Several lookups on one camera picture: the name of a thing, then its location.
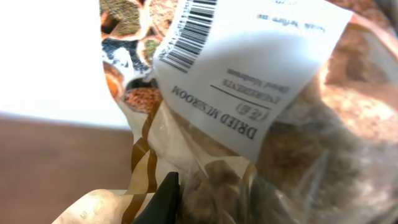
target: black line on label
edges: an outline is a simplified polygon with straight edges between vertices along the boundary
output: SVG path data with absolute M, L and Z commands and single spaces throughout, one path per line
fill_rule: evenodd
M 227 91 L 224 91 L 224 90 L 222 90 L 222 89 L 220 89 L 220 88 L 218 88 L 218 87 L 216 87 L 216 86 L 210 85 L 210 87 L 213 87 L 213 88 L 215 88 L 215 89 L 218 90 L 218 91 L 222 91 L 223 93 L 225 93 L 225 94 L 227 94 L 227 95 L 229 95 L 229 96 L 235 97 L 235 98 L 237 98 L 237 99 L 239 99 L 239 100 L 243 100 L 243 101 L 245 101 L 246 103 L 250 103 L 250 104 L 259 106 L 259 107 L 261 107 L 261 108 L 271 110 L 271 108 L 269 108 L 269 107 L 267 107 L 267 106 L 262 106 L 262 105 L 260 105 L 260 104 L 251 102 L 251 101 L 249 101 L 249 100 L 245 100 L 244 98 L 240 98 L 240 97 L 238 97 L 238 96 L 235 96 L 234 94 L 228 93 Z

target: food package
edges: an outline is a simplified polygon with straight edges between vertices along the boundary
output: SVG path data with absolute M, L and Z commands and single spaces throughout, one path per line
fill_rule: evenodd
M 129 4 L 135 4 L 130 11 L 138 21 L 124 10 Z M 104 74 L 135 142 L 129 188 L 117 197 L 102 190 L 113 195 L 110 203 L 117 208 L 107 213 L 107 222 L 133 221 L 169 172 L 180 174 L 176 223 L 396 221 L 398 42 L 388 24 L 354 13 L 329 59 L 276 117 L 257 160 L 250 161 L 162 97 L 153 56 L 170 35 L 176 7 L 172 0 L 101 0 Z M 131 207 L 140 209 L 131 213 Z M 58 222 L 79 213 L 75 208 Z

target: white background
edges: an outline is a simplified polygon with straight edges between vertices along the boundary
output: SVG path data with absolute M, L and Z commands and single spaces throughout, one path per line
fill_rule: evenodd
M 98 0 L 1 8 L 0 114 L 129 129 L 103 75 Z

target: white label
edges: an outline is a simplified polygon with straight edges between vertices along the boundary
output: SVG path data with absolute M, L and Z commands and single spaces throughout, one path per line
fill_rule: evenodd
M 351 16 L 322 0 L 180 1 L 154 74 L 173 110 L 255 161 Z

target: barcode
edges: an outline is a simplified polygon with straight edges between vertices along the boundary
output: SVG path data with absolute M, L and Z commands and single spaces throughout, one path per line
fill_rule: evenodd
M 187 21 L 178 30 L 180 35 L 177 41 L 173 44 L 171 51 L 160 58 L 164 63 L 183 73 L 187 73 L 195 63 L 206 43 L 217 0 L 193 0 L 192 2 L 188 16 L 185 16 Z

